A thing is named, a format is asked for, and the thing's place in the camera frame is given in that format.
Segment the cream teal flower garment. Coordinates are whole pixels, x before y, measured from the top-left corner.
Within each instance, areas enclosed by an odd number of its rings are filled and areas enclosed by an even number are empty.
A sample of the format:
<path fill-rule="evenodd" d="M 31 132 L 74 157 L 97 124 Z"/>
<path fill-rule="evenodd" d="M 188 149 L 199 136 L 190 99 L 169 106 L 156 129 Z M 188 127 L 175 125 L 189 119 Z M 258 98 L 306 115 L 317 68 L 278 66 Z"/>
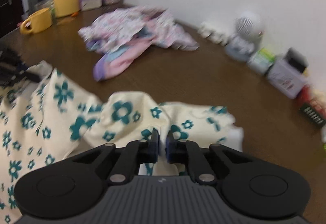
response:
<path fill-rule="evenodd" d="M 105 143 L 124 147 L 157 130 L 162 146 L 172 132 L 202 148 L 243 149 L 243 129 L 225 106 L 157 103 L 144 92 L 115 92 L 102 102 L 47 62 L 30 71 L 39 83 L 1 89 L 1 223 L 21 216 L 14 188 L 22 176 Z"/>

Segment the pink floral clothes pile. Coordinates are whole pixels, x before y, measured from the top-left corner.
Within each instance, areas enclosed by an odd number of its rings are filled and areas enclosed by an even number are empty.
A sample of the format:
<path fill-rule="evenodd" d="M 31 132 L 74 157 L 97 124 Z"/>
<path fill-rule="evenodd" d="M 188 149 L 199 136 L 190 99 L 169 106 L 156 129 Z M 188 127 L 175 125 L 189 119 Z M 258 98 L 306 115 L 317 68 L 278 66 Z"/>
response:
<path fill-rule="evenodd" d="M 152 45 L 182 51 L 199 47 L 169 10 L 147 6 L 103 14 L 78 34 L 87 50 L 102 56 L 93 68 L 98 82 L 120 75 Z"/>

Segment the yellow mug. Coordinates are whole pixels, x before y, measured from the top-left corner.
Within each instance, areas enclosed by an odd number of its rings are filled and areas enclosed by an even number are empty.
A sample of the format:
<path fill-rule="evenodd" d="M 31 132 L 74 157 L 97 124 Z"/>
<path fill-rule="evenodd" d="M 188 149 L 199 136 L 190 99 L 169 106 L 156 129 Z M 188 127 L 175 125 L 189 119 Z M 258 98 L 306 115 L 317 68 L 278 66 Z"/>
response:
<path fill-rule="evenodd" d="M 23 35 L 37 34 L 48 29 L 53 24 L 52 14 L 50 8 L 43 8 L 24 20 L 19 31 Z"/>

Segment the white power strip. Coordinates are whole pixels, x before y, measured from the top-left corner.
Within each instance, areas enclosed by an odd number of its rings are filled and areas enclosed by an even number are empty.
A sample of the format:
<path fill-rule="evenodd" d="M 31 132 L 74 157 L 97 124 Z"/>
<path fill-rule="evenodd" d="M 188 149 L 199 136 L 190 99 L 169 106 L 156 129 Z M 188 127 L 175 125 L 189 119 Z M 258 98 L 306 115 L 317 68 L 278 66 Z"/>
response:
<path fill-rule="evenodd" d="M 220 26 L 212 24 L 210 22 L 203 22 L 200 24 L 197 32 L 202 38 L 210 40 L 210 42 L 226 46 L 229 42 L 229 34 Z"/>

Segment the green white packet stack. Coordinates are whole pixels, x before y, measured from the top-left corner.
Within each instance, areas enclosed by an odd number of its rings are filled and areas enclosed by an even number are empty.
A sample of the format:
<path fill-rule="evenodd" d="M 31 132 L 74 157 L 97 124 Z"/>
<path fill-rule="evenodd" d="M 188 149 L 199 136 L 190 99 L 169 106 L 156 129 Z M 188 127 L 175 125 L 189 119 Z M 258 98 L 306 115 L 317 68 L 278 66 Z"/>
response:
<path fill-rule="evenodd" d="M 265 75 L 274 64 L 276 56 L 266 48 L 258 50 L 248 60 L 247 65 L 250 69 L 260 75 Z"/>

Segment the lavender tin box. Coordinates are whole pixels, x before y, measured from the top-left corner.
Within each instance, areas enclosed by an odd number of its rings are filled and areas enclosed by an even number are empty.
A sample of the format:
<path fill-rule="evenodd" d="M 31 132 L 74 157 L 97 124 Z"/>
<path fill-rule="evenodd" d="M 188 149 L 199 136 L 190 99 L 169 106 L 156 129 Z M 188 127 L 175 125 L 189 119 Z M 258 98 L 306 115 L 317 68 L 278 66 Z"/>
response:
<path fill-rule="evenodd" d="M 306 77 L 284 59 L 277 59 L 267 74 L 268 81 L 290 99 L 298 96 L 307 84 Z"/>

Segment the white round speaker robot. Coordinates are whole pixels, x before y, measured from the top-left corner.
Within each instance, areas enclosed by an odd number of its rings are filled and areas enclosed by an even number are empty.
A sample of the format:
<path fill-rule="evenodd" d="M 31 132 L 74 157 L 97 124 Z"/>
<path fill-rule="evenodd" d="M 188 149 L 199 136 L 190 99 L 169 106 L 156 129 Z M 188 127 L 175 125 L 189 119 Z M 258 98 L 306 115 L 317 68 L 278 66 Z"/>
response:
<path fill-rule="evenodd" d="M 264 22 L 260 15 L 243 12 L 235 22 L 235 34 L 225 46 L 225 53 L 236 61 L 247 62 L 259 49 L 264 35 Z"/>

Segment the red green carton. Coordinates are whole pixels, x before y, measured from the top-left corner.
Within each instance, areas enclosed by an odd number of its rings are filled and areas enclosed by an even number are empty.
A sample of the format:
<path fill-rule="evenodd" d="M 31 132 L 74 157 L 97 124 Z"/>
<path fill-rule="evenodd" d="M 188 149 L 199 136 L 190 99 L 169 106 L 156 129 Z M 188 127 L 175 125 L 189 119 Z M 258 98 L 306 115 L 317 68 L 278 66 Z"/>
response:
<path fill-rule="evenodd" d="M 305 85 L 297 97 L 299 110 L 317 127 L 325 125 L 325 93 Z"/>

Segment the black small box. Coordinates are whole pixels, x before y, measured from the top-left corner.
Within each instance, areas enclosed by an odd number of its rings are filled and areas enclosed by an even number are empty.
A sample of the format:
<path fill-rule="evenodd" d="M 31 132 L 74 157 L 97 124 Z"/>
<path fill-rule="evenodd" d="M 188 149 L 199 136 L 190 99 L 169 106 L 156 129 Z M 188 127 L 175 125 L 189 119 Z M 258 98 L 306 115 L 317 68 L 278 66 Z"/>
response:
<path fill-rule="evenodd" d="M 300 73 L 303 73 L 309 65 L 306 57 L 293 47 L 287 51 L 285 60 L 290 66 L 298 70 Z"/>

